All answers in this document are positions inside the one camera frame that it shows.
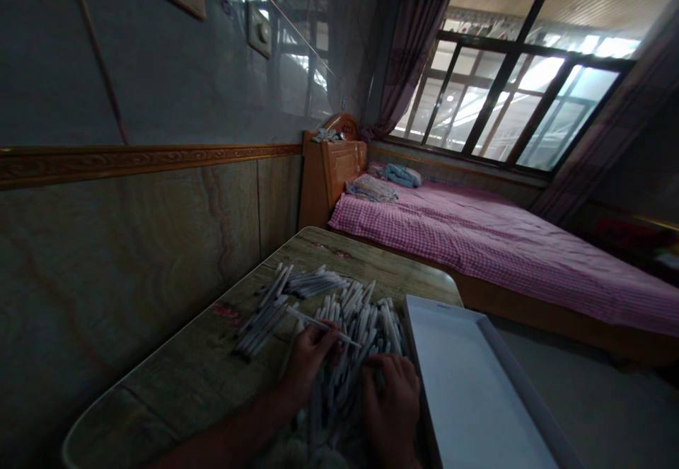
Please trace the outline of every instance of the golden border molding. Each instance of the golden border molding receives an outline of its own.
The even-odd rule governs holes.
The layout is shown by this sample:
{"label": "golden border molding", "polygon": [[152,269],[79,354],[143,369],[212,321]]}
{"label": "golden border molding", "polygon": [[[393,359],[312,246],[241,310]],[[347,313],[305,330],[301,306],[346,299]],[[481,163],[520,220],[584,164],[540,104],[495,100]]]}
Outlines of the golden border molding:
{"label": "golden border molding", "polygon": [[301,145],[0,149],[0,190],[161,172],[302,153]]}

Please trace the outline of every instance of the marble-pattern table top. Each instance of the marble-pattern table top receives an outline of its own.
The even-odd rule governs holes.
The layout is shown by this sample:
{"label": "marble-pattern table top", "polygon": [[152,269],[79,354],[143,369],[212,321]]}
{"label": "marble-pattern table top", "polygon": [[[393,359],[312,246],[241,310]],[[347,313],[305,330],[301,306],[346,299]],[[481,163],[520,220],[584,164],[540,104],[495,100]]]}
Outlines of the marble-pattern table top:
{"label": "marble-pattern table top", "polygon": [[[253,296],[274,279],[276,266],[295,271],[326,264],[365,285],[373,300],[390,296],[402,313],[406,294],[462,306],[455,282],[433,267],[339,234],[300,231],[215,303],[104,393],[71,428],[62,456],[70,468],[136,467],[223,419],[278,379],[294,321],[251,361],[231,356],[234,335],[259,303]],[[308,315],[323,297],[308,299]]]}

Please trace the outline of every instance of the purple curtain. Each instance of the purple curtain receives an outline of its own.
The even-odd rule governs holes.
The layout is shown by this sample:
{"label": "purple curtain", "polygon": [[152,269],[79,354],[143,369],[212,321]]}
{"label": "purple curtain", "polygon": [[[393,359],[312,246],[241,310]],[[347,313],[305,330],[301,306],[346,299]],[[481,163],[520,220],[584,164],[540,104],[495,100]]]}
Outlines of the purple curtain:
{"label": "purple curtain", "polygon": [[377,124],[361,128],[367,142],[390,134],[405,113],[450,0],[400,0]]}
{"label": "purple curtain", "polygon": [[530,210],[564,225],[679,88],[679,10],[671,12],[627,78]]}

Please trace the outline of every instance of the hand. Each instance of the hand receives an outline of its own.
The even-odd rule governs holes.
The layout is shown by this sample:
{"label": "hand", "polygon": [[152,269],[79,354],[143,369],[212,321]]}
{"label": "hand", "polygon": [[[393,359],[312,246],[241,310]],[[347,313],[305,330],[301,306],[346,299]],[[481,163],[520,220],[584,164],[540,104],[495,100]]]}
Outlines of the hand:
{"label": "hand", "polygon": [[324,333],[310,324],[295,337],[288,366],[279,384],[279,390],[292,402],[295,410],[308,402],[311,386],[325,356],[330,355],[330,364],[335,366],[344,351],[337,341],[340,327],[325,320],[322,322],[332,329]]}
{"label": "hand", "polygon": [[419,419],[419,378],[415,367],[394,354],[377,354],[366,365],[382,368],[386,387],[377,396],[369,368],[363,368],[363,418],[383,467],[418,468],[414,441]]}

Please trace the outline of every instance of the folded cloth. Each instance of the folded cloth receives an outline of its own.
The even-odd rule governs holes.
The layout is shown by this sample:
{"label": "folded cloth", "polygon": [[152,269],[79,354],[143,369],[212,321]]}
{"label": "folded cloth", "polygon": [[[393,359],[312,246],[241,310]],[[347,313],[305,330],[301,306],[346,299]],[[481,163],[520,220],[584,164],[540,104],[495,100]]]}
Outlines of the folded cloth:
{"label": "folded cloth", "polygon": [[387,177],[387,173],[384,171],[384,163],[371,161],[370,163],[368,163],[368,170],[366,172],[372,175],[375,179],[389,180],[389,178]]}
{"label": "folded cloth", "polygon": [[363,174],[354,184],[344,183],[344,189],[349,195],[371,202],[396,202],[398,199],[396,190],[368,174]]}
{"label": "folded cloth", "polygon": [[422,186],[422,176],[412,168],[404,167],[403,165],[395,165],[389,163],[384,171],[387,173],[389,180],[396,184],[405,187],[420,187]]}

